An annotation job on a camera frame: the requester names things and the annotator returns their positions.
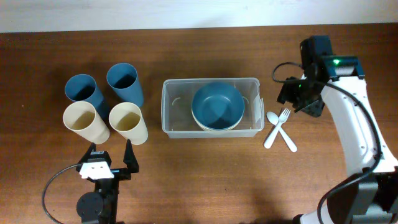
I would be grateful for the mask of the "blue bowl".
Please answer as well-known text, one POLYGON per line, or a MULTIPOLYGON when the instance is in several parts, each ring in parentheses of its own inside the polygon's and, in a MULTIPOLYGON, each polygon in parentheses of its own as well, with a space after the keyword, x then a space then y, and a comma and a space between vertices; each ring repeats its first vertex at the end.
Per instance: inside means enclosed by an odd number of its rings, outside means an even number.
POLYGON ((193 96, 192 109, 212 108, 245 108, 242 94, 234 86, 223 82, 212 82, 201 87, 193 96))

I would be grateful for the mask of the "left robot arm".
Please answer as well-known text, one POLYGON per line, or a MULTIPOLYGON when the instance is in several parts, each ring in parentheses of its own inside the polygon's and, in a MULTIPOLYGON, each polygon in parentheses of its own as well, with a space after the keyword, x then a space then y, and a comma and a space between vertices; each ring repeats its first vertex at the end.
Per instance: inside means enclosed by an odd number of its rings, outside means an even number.
POLYGON ((112 169, 109 153, 97 151, 94 143, 78 161, 76 171, 95 185, 94 191, 83 194, 77 201, 76 212, 82 223, 116 223, 119 183, 131 180, 131 175, 139 172, 130 140, 126 142, 123 162, 125 167, 112 169))

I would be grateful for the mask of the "white plastic fork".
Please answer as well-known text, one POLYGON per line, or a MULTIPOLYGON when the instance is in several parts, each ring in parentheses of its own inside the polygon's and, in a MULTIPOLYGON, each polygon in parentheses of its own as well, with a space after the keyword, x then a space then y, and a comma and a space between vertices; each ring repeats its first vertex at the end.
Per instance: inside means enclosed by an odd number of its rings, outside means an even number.
POLYGON ((277 133, 279 132, 281 126, 283 123, 285 123, 290 115, 291 110, 289 110, 288 108, 285 108, 281 114, 279 116, 277 116, 275 114, 275 116, 278 118, 277 123, 274 127, 274 129, 272 130, 272 132, 270 133, 270 135, 268 136, 268 138, 265 140, 264 142, 264 147, 267 149, 270 149, 276 136, 277 133))

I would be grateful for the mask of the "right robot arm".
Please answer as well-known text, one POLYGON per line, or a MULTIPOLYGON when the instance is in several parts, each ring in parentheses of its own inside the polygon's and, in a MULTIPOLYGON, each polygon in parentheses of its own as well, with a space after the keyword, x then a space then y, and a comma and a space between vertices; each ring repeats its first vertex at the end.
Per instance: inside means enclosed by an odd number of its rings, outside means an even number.
POLYGON ((277 102, 316 118, 329 109, 348 177, 293 223, 397 223, 397 159, 377 125, 358 58, 335 55, 327 35, 303 40, 300 54, 303 76, 283 80, 277 102))

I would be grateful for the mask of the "cream bowl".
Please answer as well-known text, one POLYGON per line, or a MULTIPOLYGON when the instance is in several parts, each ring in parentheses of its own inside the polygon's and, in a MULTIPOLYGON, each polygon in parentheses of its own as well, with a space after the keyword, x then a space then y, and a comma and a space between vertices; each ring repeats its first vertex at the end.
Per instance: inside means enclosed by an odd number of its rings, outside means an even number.
POLYGON ((245 108, 212 108, 192 109, 192 116, 197 125, 207 131, 226 131, 235 128, 242 120, 245 108))

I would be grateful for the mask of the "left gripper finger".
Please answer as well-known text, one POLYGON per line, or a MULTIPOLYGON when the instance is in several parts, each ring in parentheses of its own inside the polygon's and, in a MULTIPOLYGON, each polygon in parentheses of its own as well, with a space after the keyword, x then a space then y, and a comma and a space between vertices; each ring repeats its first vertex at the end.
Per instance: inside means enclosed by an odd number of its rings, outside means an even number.
POLYGON ((95 143, 91 143, 88 150, 84 153, 84 155, 81 157, 81 159, 78 161, 79 164, 85 163, 88 161, 88 159, 91 156, 92 152, 96 151, 96 144, 95 143))
POLYGON ((125 163, 128 171, 130 173, 138 173, 139 172, 139 164, 134 155, 131 140, 128 139, 126 142, 126 148, 124 152, 123 162, 125 163))

